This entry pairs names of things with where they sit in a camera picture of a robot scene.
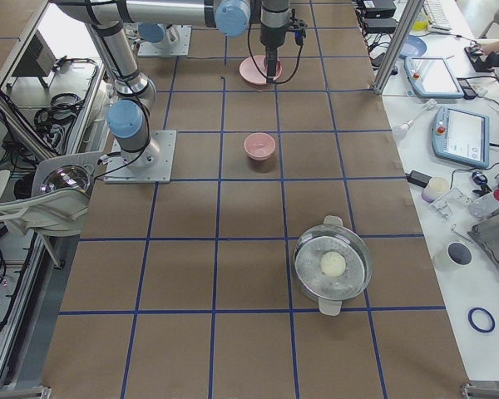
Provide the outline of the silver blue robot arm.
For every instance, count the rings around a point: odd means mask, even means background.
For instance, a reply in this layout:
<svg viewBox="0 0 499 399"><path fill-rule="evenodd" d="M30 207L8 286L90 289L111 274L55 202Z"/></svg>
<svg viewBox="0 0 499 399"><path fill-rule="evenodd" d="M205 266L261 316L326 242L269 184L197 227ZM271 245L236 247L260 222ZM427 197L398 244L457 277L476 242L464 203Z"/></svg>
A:
<svg viewBox="0 0 499 399"><path fill-rule="evenodd" d="M265 65L277 64L278 50L286 35L294 34L301 47L306 24L295 16L288 1L155 1L146 15L153 20L133 17L139 37L159 48L170 48L180 41L180 34L191 26L218 29L227 37L248 33L259 23L259 40L264 46Z"/></svg>
<svg viewBox="0 0 499 399"><path fill-rule="evenodd" d="M148 170L161 148L151 136L149 113L156 100L153 81L139 69L126 37L127 23L212 27L226 36L240 35L252 21L247 1L55 1L68 17L86 25L119 100L107 124L120 146L124 167Z"/></svg>

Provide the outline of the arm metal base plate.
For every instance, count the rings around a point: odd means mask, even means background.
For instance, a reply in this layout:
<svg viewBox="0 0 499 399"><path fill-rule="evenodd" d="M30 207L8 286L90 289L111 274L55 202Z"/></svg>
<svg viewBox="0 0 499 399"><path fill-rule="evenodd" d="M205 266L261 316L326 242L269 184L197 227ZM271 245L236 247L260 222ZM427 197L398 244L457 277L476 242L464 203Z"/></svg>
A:
<svg viewBox="0 0 499 399"><path fill-rule="evenodd" d="M142 22L138 25L138 34L138 57L182 57L188 54L190 26Z"/></svg>
<svg viewBox="0 0 499 399"><path fill-rule="evenodd" d="M141 157L132 161L130 153L110 157L107 162L107 174L102 179L107 184L149 184L170 182L175 154L176 131L151 131L151 141Z"/></svg>

